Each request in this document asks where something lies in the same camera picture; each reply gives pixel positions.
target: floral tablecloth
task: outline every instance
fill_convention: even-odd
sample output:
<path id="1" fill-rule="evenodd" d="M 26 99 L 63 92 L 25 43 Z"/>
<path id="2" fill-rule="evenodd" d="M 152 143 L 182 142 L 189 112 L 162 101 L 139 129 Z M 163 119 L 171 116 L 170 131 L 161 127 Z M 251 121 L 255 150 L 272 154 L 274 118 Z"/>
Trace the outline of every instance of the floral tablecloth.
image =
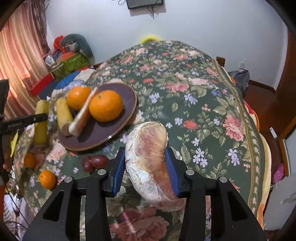
<path id="1" fill-rule="evenodd" d="M 51 194 L 38 182 L 40 171 L 52 171 L 58 182 L 69 175 L 75 179 L 86 177 L 81 166 L 83 155 L 114 158 L 134 125 L 158 121 L 166 126 L 170 146 L 180 161 L 209 178 L 225 175 L 261 220 L 266 201 L 264 187 L 268 186 L 264 176 L 270 168 L 265 161 L 268 147 L 248 115 L 240 91 L 214 59 L 182 42 L 137 45 L 104 62 L 85 84 L 113 82 L 124 82 L 135 89 L 139 112 L 132 125 L 105 145 L 83 153 L 66 151 L 57 138 L 55 99 L 50 104 L 48 147 L 37 149 L 31 145 L 33 127 L 20 138 L 15 152 L 16 185 L 35 214 Z M 23 167 L 28 151 L 37 157 L 34 171 Z M 178 239 L 184 209 L 164 212 L 152 207 L 134 190 L 126 174 L 118 195 L 106 202 L 114 240 Z M 206 205 L 205 237 L 210 240 L 209 197 Z M 82 207 L 82 240 L 84 227 Z"/>

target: white wall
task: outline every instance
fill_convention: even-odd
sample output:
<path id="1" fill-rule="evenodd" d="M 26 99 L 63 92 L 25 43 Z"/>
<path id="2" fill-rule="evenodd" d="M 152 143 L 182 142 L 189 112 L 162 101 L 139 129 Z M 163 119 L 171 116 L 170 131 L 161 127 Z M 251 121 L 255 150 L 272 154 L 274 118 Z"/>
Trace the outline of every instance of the white wall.
<path id="1" fill-rule="evenodd" d="M 46 23 L 46 40 L 47 40 L 48 47 L 50 47 L 50 49 L 54 48 L 54 39 L 56 37 L 57 36 L 53 37 L 52 32 L 49 28 L 49 24 Z"/>
<path id="2" fill-rule="evenodd" d="M 285 23 L 283 22 L 283 49 L 282 49 L 282 54 L 281 54 L 281 62 L 279 65 L 279 71 L 278 71 L 278 76 L 275 80 L 274 83 L 274 89 L 277 89 L 279 85 L 279 81 L 281 80 L 281 75 L 283 73 L 284 67 L 285 67 L 285 62 L 286 62 L 286 56 L 287 56 L 287 47 L 288 47 L 288 29 Z"/>
<path id="3" fill-rule="evenodd" d="M 46 18 L 53 38 L 82 34 L 97 63 L 154 34 L 225 57 L 227 71 L 244 62 L 252 80 L 272 87 L 281 75 L 284 24 L 265 0 L 165 0 L 157 9 L 153 19 L 118 0 L 51 0 Z"/>

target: stuffed toy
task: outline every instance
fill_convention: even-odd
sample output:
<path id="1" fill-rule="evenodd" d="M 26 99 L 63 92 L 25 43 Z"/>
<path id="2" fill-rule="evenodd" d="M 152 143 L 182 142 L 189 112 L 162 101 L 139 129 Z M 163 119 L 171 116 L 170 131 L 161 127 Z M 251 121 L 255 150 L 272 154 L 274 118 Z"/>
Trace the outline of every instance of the stuffed toy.
<path id="1" fill-rule="evenodd" d="M 62 38 L 60 47 L 69 47 L 70 51 L 80 52 L 88 58 L 90 64 L 95 64 L 94 55 L 86 39 L 80 34 L 69 34 Z"/>

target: red box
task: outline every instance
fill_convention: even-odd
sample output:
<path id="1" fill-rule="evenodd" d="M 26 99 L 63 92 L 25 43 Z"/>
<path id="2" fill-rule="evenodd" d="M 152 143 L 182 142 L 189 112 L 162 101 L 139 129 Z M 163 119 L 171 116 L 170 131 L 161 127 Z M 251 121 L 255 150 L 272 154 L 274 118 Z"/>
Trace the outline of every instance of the red box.
<path id="1" fill-rule="evenodd" d="M 53 80 L 54 77 L 52 76 L 52 74 L 48 73 L 41 80 L 39 80 L 38 83 L 35 84 L 32 89 L 30 89 L 31 95 L 36 97 L 40 93 L 40 91 L 42 91 Z"/>

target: purple plate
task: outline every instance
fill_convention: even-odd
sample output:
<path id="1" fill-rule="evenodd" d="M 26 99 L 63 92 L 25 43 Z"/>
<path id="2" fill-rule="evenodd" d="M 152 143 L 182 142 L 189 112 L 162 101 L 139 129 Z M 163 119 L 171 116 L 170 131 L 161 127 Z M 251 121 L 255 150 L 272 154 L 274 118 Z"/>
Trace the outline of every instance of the purple plate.
<path id="1" fill-rule="evenodd" d="M 71 151 L 84 151 L 97 147 L 120 132 L 132 118 L 136 106 L 137 95 L 133 88 L 123 83 L 106 84 L 99 87 L 99 91 L 114 90 L 123 101 L 120 116 L 110 122 L 98 122 L 90 117 L 80 136 L 66 137 L 59 130 L 60 143 Z"/>

